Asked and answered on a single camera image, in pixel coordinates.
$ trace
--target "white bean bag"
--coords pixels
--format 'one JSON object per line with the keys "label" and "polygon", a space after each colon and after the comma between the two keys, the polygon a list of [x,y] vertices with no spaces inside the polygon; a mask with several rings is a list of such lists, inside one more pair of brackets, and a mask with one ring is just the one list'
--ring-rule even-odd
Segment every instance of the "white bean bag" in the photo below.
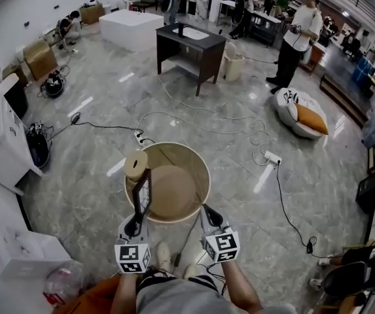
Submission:
{"label": "white bean bag", "polygon": [[312,99],[307,93],[300,92],[294,88],[281,88],[274,95],[274,107],[279,114],[280,120],[293,129],[293,131],[309,139],[318,139],[324,134],[298,122],[298,111],[295,103],[299,103],[312,111],[316,112],[327,126],[327,117],[316,100]]}

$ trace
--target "white sink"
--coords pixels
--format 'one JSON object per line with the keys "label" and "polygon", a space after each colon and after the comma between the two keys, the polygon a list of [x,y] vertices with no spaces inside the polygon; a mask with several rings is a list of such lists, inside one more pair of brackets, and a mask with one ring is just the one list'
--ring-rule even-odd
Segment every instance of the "white sink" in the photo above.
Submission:
{"label": "white sink", "polygon": [[[178,28],[174,29],[173,32],[178,34],[179,29]],[[186,27],[183,29],[183,36],[190,37],[191,39],[200,40],[200,39],[205,39],[209,35],[206,33],[202,33],[201,31],[198,31],[196,29]]]}

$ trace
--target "shoe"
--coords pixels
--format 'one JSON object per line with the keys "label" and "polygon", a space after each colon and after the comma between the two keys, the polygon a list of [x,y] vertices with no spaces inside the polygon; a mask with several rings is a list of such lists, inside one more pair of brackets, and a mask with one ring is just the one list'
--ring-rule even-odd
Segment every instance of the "shoe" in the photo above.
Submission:
{"label": "shoe", "polygon": [[309,281],[308,281],[308,285],[312,288],[312,289],[314,289],[314,290],[316,290],[317,292],[319,292],[320,290],[322,290],[322,286],[321,286],[321,283],[322,283],[323,281],[322,281],[322,279],[310,279]]}
{"label": "shoe", "polygon": [[279,79],[277,77],[267,77],[266,82],[269,82],[270,84],[275,84],[279,86]]}
{"label": "shoe", "polygon": [[327,257],[328,258],[321,258],[321,259],[319,259],[317,265],[318,266],[330,266],[331,265],[330,259],[331,259],[331,257],[333,257],[333,255],[329,254]]}
{"label": "shoe", "polygon": [[281,88],[282,88],[282,87],[280,87],[280,86],[275,87],[275,88],[272,88],[272,89],[270,90],[270,93],[273,94],[273,95],[275,95],[276,92],[277,92],[278,90],[280,90]]}
{"label": "shoe", "polygon": [[160,270],[171,271],[171,253],[167,243],[159,242],[156,248],[156,257]]}
{"label": "shoe", "polygon": [[186,270],[183,274],[183,279],[196,277],[197,275],[199,275],[198,268],[196,267],[196,265],[190,264],[189,266],[187,266],[187,268],[186,268]]}

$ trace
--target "gray shirt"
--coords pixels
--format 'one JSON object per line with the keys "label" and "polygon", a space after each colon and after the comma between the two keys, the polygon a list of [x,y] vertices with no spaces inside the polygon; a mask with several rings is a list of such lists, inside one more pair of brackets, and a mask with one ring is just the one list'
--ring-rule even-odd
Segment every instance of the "gray shirt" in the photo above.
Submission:
{"label": "gray shirt", "polygon": [[[143,288],[137,295],[138,314],[246,314],[210,288],[175,279]],[[296,314],[291,305],[265,307],[262,314]]]}

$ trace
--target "white cable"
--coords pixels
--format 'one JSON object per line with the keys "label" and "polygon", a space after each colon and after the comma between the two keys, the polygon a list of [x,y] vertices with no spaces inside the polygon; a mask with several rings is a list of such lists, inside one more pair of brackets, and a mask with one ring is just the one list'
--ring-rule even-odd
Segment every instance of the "white cable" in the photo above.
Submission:
{"label": "white cable", "polygon": [[[192,122],[189,122],[189,121],[186,121],[184,118],[181,118],[179,116],[177,116],[176,112],[175,112],[175,107],[174,107],[174,98],[170,95],[170,93],[167,91],[167,88],[166,88],[166,85],[162,82],[160,76],[157,76],[158,77],[158,80],[160,81],[161,85],[163,86],[163,89],[166,91],[167,93],[167,96],[171,99],[171,104],[172,104],[172,107],[173,107],[173,113],[174,115],[172,114],[168,114],[167,112],[164,112],[164,111],[154,111],[154,112],[149,112],[149,113],[146,113],[142,116],[141,120],[139,120],[138,124],[137,124],[137,127],[136,129],[139,129],[139,126],[141,125],[141,122],[142,120],[150,115],[150,114],[153,114],[153,113],[161,113],[161,114],[165,114],[165,115],[168,115],[170,117],[173,117],[173,118],[176,118],[178,120],[180,120],[181,122],[185,122],[187,124],[190,124],[191,126],[194,126],[200,130],[204,130],[204,131],[208,131],[209,133],[217,133],[217,134],[220,134],[220,135],[234,135],[234,134],[239,134],[241,132],[243,132],[245,130],[245,128],[239,130],[239,131],[215,131],[215,130],[211,130],[211,129],[206,129],[206,128],[203,128],[195,123],[192,123]],[[252,118],[253,120],[255,120],[252,124],[249,125],[250,128],[260,128],[260,129],[257,129],[257,131],[262,131],[264,132],[269,140],[267,143],[256,143],[252,140],[252,136],[249,136],[249,141],[252,145],[255,145],[255,148],[253,150],[253,160],[254,160],[254,163],[256,163],[258,166],[265,166],[270,160],[267,160],[265,163],[263,164],[260,164],[256,161],[255,159],[255,153],[258,149],[260,149],[261,153],[262,154],[265,154],[265,152],[263,151],[263,147],[269,145],[271,142],[272,142],[272,136],[270,135],[269,131],[266,129],[266,125],[264,124],[264,122],[258,118],[255,118],[254,116],[243,116],[243,117],[237,117],[237,118],[230,118],[230,117],[227,117],[221,113],[218,113],[217,111],[212,111],[211,109],[208,109],[208,108],[203,108],[203,107],[193,107],[193,106],[190,106],[190,105],[187,105],[186,103],[183,103],[182,101],[178,101],[178,103],[182,104],[183,106],[186,106],[190,109],[196,109],[196,110],[200,110],[200,111],[207,111],[207,112],[210,112],[210,113],[213,113],[213,114],[216,114],[216,115],[219,115],[221,118],[225,118],[227,120],[246,120],[248,118]],[[188,146],[188,143],[187,141],[185,140],[184,136],[183,136],[183,126],[182,126],[182,123],[180,122],[180,131],[181,131],[181,139],[183,140],[183,142]]]}

